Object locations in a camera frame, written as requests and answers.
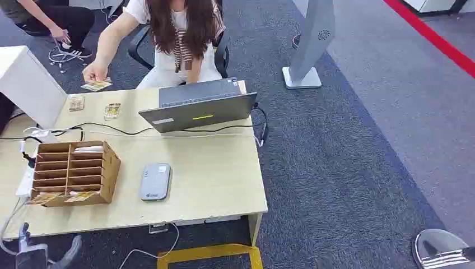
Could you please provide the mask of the crouching person's hand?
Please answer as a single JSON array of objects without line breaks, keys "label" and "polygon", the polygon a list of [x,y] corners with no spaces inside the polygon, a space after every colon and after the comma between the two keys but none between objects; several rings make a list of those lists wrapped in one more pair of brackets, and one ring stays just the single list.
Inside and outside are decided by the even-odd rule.
[{"label": "crouching person's hand", "polygon": [[49,31],[54,40],[63,42],[67,45],[71,44],[71,40],[67,33],[67,30],[64,30],[61,27],[54,25],[54,26],[49,27]]}]

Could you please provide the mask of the robot left hand grey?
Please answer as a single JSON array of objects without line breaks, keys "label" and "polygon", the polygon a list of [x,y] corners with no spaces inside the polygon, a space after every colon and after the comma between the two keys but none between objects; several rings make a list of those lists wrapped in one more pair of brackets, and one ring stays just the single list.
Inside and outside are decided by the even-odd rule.
[{"label": "robot left hand grey", "polygon": [[28,228],[29,224],[25,222],[21,225],[19,230],[18,253],[15,255],[15,268],[68,268],[82,247],[82,236],[77,235],[73,238],[71,247],[64,256],[56,262],[51,262],[48,256],[47,244],[30,244]]}]

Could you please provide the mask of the seated person's right hand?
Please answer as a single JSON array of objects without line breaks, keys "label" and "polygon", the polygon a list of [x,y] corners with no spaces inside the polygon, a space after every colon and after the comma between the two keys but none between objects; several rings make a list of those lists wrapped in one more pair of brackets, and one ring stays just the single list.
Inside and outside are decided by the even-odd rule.
[{"label": "seated person's right hand", "polygon": [[108,64],[99,60],[91,62],[83,71],[86,82],[105,81],[107,78]]}]

